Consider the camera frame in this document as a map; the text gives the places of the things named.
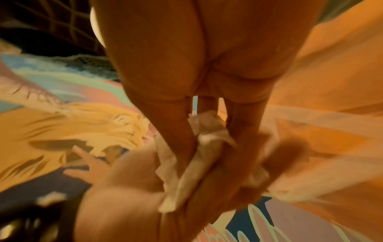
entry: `white tissue paper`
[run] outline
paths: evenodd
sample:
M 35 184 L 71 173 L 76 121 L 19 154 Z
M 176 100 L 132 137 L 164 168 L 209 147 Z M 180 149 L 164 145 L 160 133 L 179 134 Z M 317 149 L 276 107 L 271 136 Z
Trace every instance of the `white tissue paper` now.
M 178 179 L 177 159 L 163 137 L 155 136 L 160 166 L 157 175 L 164 182 L 166 197 L 159 206 L 161 213 L 173 212 L 182 206 L 192 195 L 198 183 L 205 177 L 212 165 L 220 157 L 225 143 L 235 146 L 234 139 L 229 135 L 225 122 L 214 111 L 190 116 L 190 126 L 197 136 L 197 149 L 185 172 Z M 266 170 L 257 169 L 244 186 L 257 187 L 269 176 Z

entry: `white round object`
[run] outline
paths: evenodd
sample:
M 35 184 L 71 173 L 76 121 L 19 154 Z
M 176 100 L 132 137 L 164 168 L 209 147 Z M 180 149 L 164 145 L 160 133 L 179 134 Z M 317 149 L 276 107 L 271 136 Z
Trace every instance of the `white round object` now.
M 93 7 L 91 9 L 91 26 L 92 26 L 93 32 L 95 33 L 96 38 L 100 41 L 101 45 L 103 45 L 105 48 L 105 43 L 104 43 L 103 37 L 101 36 L 99 24 L 97 23 L 96 11 L 95 11 L 95 8 Z

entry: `skin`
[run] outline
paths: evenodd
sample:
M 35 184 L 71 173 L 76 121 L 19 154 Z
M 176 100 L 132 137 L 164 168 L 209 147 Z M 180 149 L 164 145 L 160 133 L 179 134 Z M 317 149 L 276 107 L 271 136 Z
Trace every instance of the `skin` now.
M 125 92 L 188 165 L 188 124 L 225 100 L 236 139 L 258 129 L 270 93 L 294 62 L 326 0 L 91 0 Z
M 77 213 L 75 241 L 191 242 L 221 213 L 255 203 L 304 150 L 301 141 L 290 140 L 256 161 L 268 139 L 256 134 L 256 130 L 247 130 L 240 135 L 237 148 L 227 146 L 189 201 L 167 214 L 158 212 L 165 193 L 154 172 L 159 166 L 155 144 L 127 153 L 84 196 Z M 85 160 L 95 159 L 79 148 L 73 151 Z M 241 187 L 250 173 L 261 167 L 270 179 L 259 187 Z

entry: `cartoon hand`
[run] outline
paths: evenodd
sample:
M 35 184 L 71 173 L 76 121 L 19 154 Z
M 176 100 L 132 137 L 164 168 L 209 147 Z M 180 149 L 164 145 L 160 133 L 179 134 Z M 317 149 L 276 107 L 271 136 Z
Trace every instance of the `cartoon hand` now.
M 97 159 L 78 146 L 73 146 L 72 150 L 87 163 L 89 166 L 89 171 L 79 169 L 66 169 L 63 172 L 64 175 L 78 178 L 86 183 L 94 185 L 102 178 L 104 178 L 111 169 L 106 162 Z

